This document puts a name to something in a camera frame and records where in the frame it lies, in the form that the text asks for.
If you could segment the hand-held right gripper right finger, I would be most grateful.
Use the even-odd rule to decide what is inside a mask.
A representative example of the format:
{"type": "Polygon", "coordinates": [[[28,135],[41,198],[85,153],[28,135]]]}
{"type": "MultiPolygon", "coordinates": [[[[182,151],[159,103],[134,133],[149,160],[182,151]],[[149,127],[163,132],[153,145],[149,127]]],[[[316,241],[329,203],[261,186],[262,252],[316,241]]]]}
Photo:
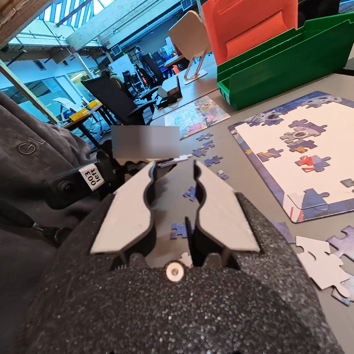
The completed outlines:
{"type": "Polygon", "coordinates": [[[222,249],[259,253],[236,191],[198,160],[194,161],[194,180],[199,202],[195,229],[222,249]]]}

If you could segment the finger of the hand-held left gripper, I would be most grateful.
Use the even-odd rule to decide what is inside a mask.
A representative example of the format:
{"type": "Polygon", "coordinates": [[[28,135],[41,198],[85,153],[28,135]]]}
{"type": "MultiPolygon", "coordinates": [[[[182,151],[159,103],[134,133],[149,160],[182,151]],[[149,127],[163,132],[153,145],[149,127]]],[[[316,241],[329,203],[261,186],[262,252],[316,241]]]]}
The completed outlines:
{"type": "Polygon", "coordinates": [[[156,163],[156,181],[160,180],[176,166],[177,163],[175,164],[156,163]]]}
{"type": "Polygon", "coordinates": [[[140,163],[149,164],[150,162],[152,162],[152,159],[146,159],[146,158],[137,158],[137,159],[115,158],[115,160],[117,161],[117,163],[120,166],[126,166],[126,165],[130,165],[130,164],[140,164],[140,163]]]}

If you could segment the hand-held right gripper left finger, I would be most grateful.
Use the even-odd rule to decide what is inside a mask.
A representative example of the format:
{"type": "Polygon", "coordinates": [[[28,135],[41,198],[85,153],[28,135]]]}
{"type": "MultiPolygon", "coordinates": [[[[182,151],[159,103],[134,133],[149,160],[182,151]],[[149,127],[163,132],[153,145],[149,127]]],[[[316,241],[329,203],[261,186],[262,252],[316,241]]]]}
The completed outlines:
{"type": "Polygon", "coordinates": [[[125,254],[143,241],[156,244],[151,203],[155,199],[156,163],[149,162],[114,192],[113,201],[92,244],[91,254],[125,254]]]}

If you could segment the white backed puzzle piece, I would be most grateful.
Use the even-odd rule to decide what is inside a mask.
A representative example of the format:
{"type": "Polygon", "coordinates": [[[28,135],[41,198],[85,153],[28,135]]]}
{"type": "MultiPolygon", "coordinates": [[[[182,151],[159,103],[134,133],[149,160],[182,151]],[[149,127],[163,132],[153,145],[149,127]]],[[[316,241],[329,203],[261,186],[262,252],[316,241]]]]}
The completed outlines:
{"type": "Polygon", "coordinates": [[[191,157],[192,157],[192,154],[181,155],[180,157],[174,158],[169,161],[159,162],[159,163],[157,163],[157,167],[164,168],[164,167],[168,167],[168,166],[173,166],[173,165],[176,165],[180,162],[188,161],[188,159],[191,157]]]}

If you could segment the blue space puzzle frame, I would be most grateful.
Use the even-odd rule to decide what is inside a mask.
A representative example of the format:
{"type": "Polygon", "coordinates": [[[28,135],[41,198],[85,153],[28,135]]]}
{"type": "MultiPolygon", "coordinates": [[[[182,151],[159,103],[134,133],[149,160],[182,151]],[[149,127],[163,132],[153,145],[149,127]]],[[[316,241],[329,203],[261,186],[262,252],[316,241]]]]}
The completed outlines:
{"type": "Polygon", "coordinates": [[[353,212],[353,187],[347,188],[340,183],[344,179],[354,179],[354,103],[342,98],[341,103],[331,102],[318,108],[297,107],[285,115],[279,124],[252,126],[235,123],[228,130],[257,170],[273,196],[282,206],[293,223],[302,223],[327,216],[353,212]],[[317,145],[305,153],[290,152],[282,135],[295,131],[288,125],[293,121],[306,119],[314,125],[327,125],[326,131],[319,136],[308,136],[303,140],[313,140],[317,145]],[[268,149],[283,149],[281,157],[270,158],[261,162],[257,153],[268,149]],[[323,172],[304,172],[296,161],[303,156],[318,155],[321,158],[331,157],[330,166],[323,172]],[[318,211],[314,208],[298,209],[288,197],[290,193],[300,193],[313,188],[317,193],[328,192],[324,200],[329,209],[318,211]]]}

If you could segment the grey porthole half puzzle piece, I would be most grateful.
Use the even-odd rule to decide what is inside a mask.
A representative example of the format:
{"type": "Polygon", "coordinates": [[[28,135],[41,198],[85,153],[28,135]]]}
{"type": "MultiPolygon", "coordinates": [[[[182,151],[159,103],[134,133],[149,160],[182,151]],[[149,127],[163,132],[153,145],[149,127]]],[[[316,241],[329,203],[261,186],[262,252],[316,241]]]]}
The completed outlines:
{"type": "Polygon", "coordinates": [[[286,144],[291,144],[297,140],[301,140],[307,137],[308,135],[309,134],[306,130],[298,130],[298,131],[287,132],[284,135],[282,135],[280,139],[283,140],[286,144]]]}

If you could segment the grey satellite puzzle piece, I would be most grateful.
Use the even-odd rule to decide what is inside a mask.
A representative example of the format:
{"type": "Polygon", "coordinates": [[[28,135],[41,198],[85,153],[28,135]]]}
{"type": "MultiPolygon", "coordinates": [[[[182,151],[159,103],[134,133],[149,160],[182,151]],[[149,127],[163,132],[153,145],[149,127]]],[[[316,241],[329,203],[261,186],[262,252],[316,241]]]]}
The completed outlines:
{"type": "Polygon", "coordinates": [[[309,127],[295,127],[294,130],[297,131],[295,133],[295,137],[304,138],[308,136],[319,136],[322,132],[326,131],[327,125],[317,126],[311,125],[309,127]]]}

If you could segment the person's dark grey sweater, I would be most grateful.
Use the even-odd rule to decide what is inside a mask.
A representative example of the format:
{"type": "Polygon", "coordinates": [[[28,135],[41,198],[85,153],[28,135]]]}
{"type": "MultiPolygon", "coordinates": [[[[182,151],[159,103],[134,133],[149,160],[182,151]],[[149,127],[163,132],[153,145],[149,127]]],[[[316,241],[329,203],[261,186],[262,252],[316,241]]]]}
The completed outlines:
{"type": "MultiPolygon", "coordinates": [[[[0,197],[44,227],[75,228],[101,201],[97,192],[63,210],[45,202],[42,181],[90,164],[89,145],[40,121],[0,93],[0,197]]],[[[56,253],[43,234],[1,224],[0,350],[7,353],[25,321],[39,279],[56,253]]]]}

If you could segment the black office chair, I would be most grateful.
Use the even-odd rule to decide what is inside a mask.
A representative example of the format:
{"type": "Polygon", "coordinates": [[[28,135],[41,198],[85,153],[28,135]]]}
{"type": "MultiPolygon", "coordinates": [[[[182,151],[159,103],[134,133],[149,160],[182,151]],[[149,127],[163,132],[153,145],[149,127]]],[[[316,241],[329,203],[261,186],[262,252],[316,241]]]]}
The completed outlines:
{"type": "Polygon", "coordinates": [[[118,86],[111,81],[107,73],[100,77],[83,80],[82,85],[124,126],[149,126],[153,121],[145,122],[143,112],[148,107],[154,108],[155,100],[137,105],[118,86]]]}

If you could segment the pink dinosaur puzzle board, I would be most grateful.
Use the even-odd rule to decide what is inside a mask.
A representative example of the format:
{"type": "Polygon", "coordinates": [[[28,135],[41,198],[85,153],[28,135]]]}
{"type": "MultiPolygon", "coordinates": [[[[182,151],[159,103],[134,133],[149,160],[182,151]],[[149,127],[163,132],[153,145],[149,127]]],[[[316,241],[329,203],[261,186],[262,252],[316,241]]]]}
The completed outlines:
{"type": "Polygon", "coordinates": [[[179,139],[185,139],[230,118],[208,95],[164,116],[165,126],[179,127],[179,139]]]}

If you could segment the yellow storage bins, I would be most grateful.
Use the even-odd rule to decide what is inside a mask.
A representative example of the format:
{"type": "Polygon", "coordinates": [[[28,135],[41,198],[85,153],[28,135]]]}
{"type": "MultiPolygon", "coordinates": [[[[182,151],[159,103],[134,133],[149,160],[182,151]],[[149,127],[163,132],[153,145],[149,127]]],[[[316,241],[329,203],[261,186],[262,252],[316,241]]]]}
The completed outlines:
{"type": "Polygon", "coordinates": [[[85,116],[89,116],[92,112],[96,111],[97,109],[99,109],[100,107],[102,106],[101,102],[99,100],[93,100],[91,102],[89,102],[85,108],[81,109],[80,111],[76,112],[76,113],[73,113],[71,116],[70,116],[70,119],[72,121],[77,121],[79,119],[81,119],[82,117],[85,117],[85,116]]]}

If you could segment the small black open box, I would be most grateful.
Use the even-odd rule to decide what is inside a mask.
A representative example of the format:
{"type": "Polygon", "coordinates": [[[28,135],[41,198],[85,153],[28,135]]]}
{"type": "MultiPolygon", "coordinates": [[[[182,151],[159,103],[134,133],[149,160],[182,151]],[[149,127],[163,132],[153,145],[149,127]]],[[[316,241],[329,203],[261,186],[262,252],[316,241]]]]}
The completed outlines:
{"type": "Polygon", "coordinates": [[[178,76],[176,76],[176,83],[177,87],[170,91],[164,90],[161,86],[158,87],[157,95],[161,98],[159,103],[156,103],[156,108],[158,110],[169,107],[170,105],[175,104],[180,98],[182,98],[182,92],[178,76]]]}

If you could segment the orange comet tail puzzle piece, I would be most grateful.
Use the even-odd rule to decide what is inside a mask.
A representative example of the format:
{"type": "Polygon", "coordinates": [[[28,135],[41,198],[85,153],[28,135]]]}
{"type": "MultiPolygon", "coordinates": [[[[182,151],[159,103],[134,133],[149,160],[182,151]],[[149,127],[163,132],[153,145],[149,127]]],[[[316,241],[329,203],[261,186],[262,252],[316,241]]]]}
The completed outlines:
{"type": "Polygon", "coordinates": [[[257,153],[256,156],[259,158],[261,162],[267,162],[270,158],[278,158],[281,157],[281,153],[283,149],[276,150],[275,148],[268,149],[266,152],[257,153]]]}

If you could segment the adjacent grey table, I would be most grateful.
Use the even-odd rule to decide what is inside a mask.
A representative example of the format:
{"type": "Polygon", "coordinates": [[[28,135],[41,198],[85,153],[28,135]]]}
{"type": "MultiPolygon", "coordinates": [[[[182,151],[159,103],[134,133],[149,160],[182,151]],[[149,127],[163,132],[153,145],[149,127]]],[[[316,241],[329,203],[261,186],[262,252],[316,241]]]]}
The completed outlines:
{"type": "Polygon", "coordinates": [[[213,54],[206,56],[202,63],[201,70],[206,71],[207,74],[187,85],[184,84],[184,73],[186,72],[186,70],[183,70],[179,74],[170,77],[169,79],[163,82],[162,88],[166,91],[169,91],[170,89],[173,89],[177,86],[176,77],[178,77],[182,98],[180,98],[175,104],[169,107],[160,110],[155,110],[153,114],[153,120],[156,120],[164,116],[165,114],[168,114],[218,89],[217,64],[215,61],[215,56],[213,54]]]}

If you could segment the white striped corner puzzle piece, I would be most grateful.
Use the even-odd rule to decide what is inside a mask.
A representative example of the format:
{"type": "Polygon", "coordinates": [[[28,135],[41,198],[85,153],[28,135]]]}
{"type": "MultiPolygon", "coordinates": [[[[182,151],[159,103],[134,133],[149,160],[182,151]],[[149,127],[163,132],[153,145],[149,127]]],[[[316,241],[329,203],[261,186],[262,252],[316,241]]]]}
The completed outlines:
{"type": "Polygon", "coordinates": [[[290,193],[288,197],[294,205],[300,210],[316,209],[318,211],[326,211],[329,209],[328,203],[324,200],[329,197],[330,193],[317,193],[313,188],[306,189],[300,193],[290,193]]]}

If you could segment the white board on stand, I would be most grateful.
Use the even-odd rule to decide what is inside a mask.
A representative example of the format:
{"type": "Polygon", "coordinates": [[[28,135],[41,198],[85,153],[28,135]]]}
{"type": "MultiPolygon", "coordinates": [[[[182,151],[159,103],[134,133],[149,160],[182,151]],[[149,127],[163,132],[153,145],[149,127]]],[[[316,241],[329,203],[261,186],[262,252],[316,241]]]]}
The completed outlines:
{"type": "Polygon", "coordinates": [[[108,67],[121,77],[124,77],[123,73],[126,71],[129,71],[131,76],[136,74],[135,66],[131,62],[128,54],[122,55],[117,60],[113,61],[113,63],[108,64],[108,67]]]}

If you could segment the red rocket puzzle piece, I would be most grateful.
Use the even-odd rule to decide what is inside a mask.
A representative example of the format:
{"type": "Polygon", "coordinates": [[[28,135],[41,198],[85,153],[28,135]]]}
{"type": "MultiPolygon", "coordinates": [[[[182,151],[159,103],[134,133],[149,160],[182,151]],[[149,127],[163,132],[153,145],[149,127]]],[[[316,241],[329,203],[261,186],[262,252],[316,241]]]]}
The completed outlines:
{"type": "Polygon", "coordinates": [[[328,161],[331,160],[331,157],[321,158],[318,155],[313,156],[303,156],[300,160],[296,161],[297,166],[302,166],[304,172],[316,171],[323,172],[325,167],[330,166],[328,161]]]}

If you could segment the blue puzzle piece orange star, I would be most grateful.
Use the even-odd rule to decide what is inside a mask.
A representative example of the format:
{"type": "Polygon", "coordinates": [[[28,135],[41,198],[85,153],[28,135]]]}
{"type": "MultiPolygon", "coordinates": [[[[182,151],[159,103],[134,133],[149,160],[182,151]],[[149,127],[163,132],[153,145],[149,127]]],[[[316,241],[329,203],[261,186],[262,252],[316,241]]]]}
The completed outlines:
{"type": "Polygon", "coordinates": [[[305,153],[308,151],[308,149],[316,148],[317,145],[314,143],[313,140],[300,139],[295,143],[288,144],[287,147],[289,148],[290,152],[305,153]]]}

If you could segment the assembled astronaut puzzle pieces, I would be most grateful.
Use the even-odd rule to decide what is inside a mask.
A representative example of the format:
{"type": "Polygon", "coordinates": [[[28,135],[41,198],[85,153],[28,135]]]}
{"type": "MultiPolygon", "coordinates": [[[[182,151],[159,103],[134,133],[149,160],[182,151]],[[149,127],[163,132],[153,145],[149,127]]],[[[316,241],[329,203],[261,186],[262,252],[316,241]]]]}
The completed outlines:
{"type": "Polygon", "coordinates": [[[278,106],[273,110],[259,113],[253,117],[245,119],[244,121],[239,122],[238,125],[246,123],[250,127],[252,127],[252,126],[259,126],[260,124],[262,124],[262,126],[279,124],[281,121],[283,121],[283,119],[280,118],[281,115],[285,115],[290,111],[297,109],[297,107],[306,106],[307,108],[310,107],[318,108],[322,104],[328,104],[331,102],[341,103],[342,101],[343,99],[340,98],[339,96],[334,96],[334,95],[326,94],[324,92],[315,91],[312,92],[311,94],[287,102],[286,104],[283,104],[281,106],[278,106]]]}

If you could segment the pale tablet stand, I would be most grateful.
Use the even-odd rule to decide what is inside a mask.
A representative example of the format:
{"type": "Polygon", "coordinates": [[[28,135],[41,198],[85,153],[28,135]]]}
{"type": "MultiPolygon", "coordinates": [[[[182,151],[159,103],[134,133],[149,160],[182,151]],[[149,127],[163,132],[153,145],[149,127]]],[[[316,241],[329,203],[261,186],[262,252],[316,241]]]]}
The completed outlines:
{"type": "Polygon", "coordinates": [[[169,37],[175,48],[189,60],[188,68],[184,74],[184,84],[203,77],[207,74],[201,70],[206,55],[212,52],[212,47],[206,27],[195,11],[188,11],[174,26],[169,29],[169,37]],[[189,75],[192,63],[200,58],[194,74],[189,75]]]}

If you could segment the green plastic bin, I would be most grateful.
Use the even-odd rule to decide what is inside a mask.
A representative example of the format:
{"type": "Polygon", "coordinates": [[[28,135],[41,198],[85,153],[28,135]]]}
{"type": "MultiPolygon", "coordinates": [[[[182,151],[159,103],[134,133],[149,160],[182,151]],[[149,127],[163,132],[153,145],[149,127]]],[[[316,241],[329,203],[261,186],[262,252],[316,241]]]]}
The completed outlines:
{"type": "Polygon", "coordinates": [[[236,110],[345,67],[354,42],[354,13],[308,20],[217,66],[222,97],[236,110]]]}

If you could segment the orange plastic bin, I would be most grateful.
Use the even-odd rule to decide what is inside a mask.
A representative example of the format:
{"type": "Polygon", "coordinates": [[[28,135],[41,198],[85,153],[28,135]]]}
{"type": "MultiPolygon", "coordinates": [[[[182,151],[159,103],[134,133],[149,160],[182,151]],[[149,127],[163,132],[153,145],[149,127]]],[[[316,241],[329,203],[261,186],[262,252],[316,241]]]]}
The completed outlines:
{"type": "Polygon", "coordinates": [[[217,65],[297,28],[297,0],[209,0],[202,7],[217,65]]]}

